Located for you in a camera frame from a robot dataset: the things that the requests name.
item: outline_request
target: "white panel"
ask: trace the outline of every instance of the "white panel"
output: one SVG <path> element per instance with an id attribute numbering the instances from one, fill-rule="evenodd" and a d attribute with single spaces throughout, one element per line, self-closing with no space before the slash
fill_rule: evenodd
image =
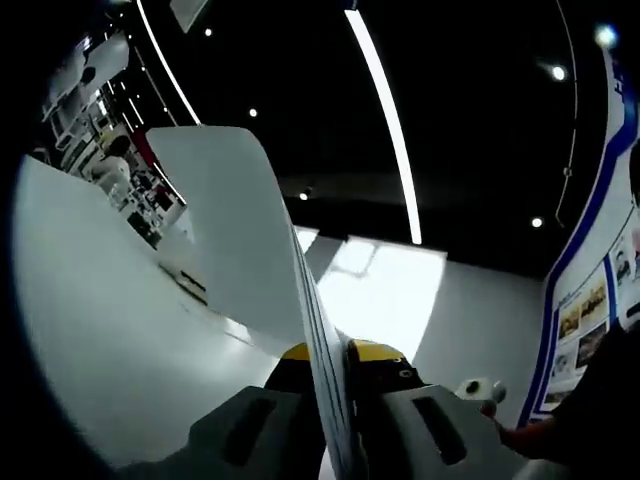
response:
<path id="1" fill-rule="evenodd" d="M 263 385 L 276 365 L 161 271 L 98 187 L 27 161 L 14 228 L 34 354 L 71 421 L 114 465 L 173 453 L 193 422 Z"/>
<path id="2" fill-rule="evenodd" d="M 189 202 L 209 306 L 279 342 L 309 345 L 332 464 L 348 478 L 343 346 L 317 300 L 264 149 L 233 127 L 164 128 L 147 136 Z"/>
<path id="3" fill-rule="evenodd" d="M 184 232 L 187 238 L 191 240 L 191 243 L 196 243 L 196 237 L 193 235 L 193 224 L 191 223 L 189 207 L 187 207 L 184 212 L 182 212 L 182 215 L 178 217 L 174 226 L 181 232 Z"/>
<path id="4" fill-rule="evenodd" d="M 171 10 L 187 33 L 209 0 L 171 0 Z"/>
<path id="5" fill-rule="evenodd" d="M 231 127 L 153 129 L 147 138 L 189 204 L 209 306 L 303 342 L 289 217 L 260 143 Z"/>
<path id="6" fill-rule="evenodd" d="M 313 241 L 318 236 L 318 230 L 311 228 L 296 227 L 296 236 L 298 237 L 298 243 L 303 252 L 307 252 Z"/>
<path id="7" fill-rule="evenodd" d="M 87 60 L 86 67 L 96 69 L 95 78 L 84 90 L 95 92 L 129 65 L 129 44 L 123 33 L 116 33 L 100 44 Z"/>

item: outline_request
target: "recessed spotlight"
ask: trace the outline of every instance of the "recessed spotlight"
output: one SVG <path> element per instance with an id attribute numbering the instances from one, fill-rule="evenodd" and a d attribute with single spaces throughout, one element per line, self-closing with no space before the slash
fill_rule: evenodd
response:
<path id="1" fill-rule="evenodd" d="M 618 43 L 618 34 L 611 25 L 596 28 L 596 43 L 602 48 L 613 48 Z"/>
<path id="2" fill-rule="evenodd" d="M 564 71 L 564 68 L 556 65 L 551 69 L 551 75 L 558 81 L 562 81 L 567 76 L 567 72 Z"/>

